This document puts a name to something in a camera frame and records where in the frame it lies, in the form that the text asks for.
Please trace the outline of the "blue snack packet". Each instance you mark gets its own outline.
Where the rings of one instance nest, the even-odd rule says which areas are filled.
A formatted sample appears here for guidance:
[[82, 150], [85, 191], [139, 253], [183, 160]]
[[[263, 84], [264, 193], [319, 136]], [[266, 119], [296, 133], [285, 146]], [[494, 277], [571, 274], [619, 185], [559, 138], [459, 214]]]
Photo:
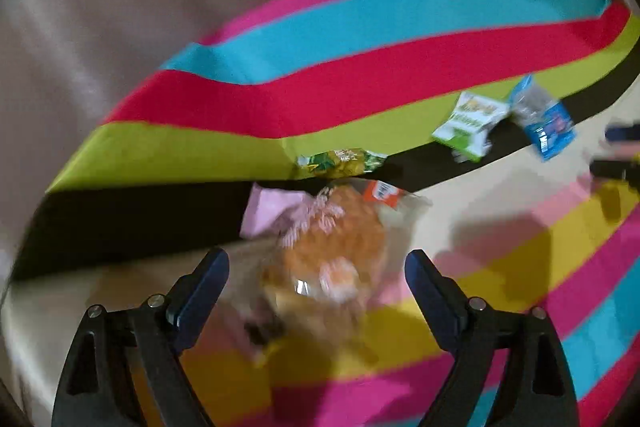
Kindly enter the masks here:
[[565, 106], [525, 76], [510, 92], [508, 103], [512, 118], [543, 160], [563, 152], [575, 139], [574, 121]]

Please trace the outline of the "green white snack packet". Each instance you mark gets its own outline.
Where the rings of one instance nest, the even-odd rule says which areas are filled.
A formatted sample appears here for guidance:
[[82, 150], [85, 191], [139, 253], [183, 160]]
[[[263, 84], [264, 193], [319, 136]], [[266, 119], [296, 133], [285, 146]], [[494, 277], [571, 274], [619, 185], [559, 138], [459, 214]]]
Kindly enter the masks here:
[[509, 116], [504, 102], [463, 91], [448, 119], [431, 134], [460, 161], [479, 162], [491, 149], [489, 133]]

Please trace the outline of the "large bun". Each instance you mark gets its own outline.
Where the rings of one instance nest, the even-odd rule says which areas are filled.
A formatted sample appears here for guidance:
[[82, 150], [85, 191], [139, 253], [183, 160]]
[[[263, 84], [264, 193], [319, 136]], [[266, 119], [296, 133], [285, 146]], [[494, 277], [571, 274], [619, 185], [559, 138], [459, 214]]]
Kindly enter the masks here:
[[355, 335], [370, 301], [399, 269], [430, 201], [378, 180], [323, 187], [281, 234], [245, 239], [232, 256], [228, 303], [270, 303], [286, 333], [336, 345]]

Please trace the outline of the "pink chocolate snack packet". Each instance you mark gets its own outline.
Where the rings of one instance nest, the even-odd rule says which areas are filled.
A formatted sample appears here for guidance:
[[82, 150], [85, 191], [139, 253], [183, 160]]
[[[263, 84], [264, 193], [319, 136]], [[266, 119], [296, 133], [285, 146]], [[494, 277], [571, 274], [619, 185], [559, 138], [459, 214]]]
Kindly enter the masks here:
[[226, 303], [221, 317], [232, 343], [254, 366], [264, 366], [280, 349], [286, 328], [266, 299], [245, 306]]

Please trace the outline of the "striped colourful blanket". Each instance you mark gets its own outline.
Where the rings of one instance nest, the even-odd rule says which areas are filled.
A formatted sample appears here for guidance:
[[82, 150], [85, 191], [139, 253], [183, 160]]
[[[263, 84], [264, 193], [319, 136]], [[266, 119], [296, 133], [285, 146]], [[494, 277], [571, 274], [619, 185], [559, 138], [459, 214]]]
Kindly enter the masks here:
[[[421, 248], [471, 295], [545, 307], [579, 420], [602, 425], [639, 367], [639, 199], [592, 182], [614, 119], [639, 115], [639, 19], [618, 0], [273, 0], [189, 43], [124, 98], [50, 185], [2, 325], [24, 406], [47, 424], [91, 303], [137, 306], [208, 248], [245, 246], [254, 184], [315, 192], [296, 158], [362, 148], [431, 202], [351, 343], [288, 334], [264, 366], [216, 306], [186, 375], [221, 426], [413, 426], [451, 358], [401, 275]], [[508, 103], [527, 75], [575, 139], [543, 160], [511, 111], [479, 162], [431, 137], [463, 91]]]

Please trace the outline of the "green candy packet far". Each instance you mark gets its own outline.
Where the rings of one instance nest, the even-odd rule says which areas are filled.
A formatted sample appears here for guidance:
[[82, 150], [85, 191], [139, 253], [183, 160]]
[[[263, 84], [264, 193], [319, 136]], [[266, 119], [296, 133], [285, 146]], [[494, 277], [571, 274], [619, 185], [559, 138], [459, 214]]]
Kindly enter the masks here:
[[295, 173], [297, 176], [316, 176], [326, 179], [351, 178], [380, 168], [386, 159], [385, 154], [362, 148], [327, 150], [311, 156], [298, 156]]

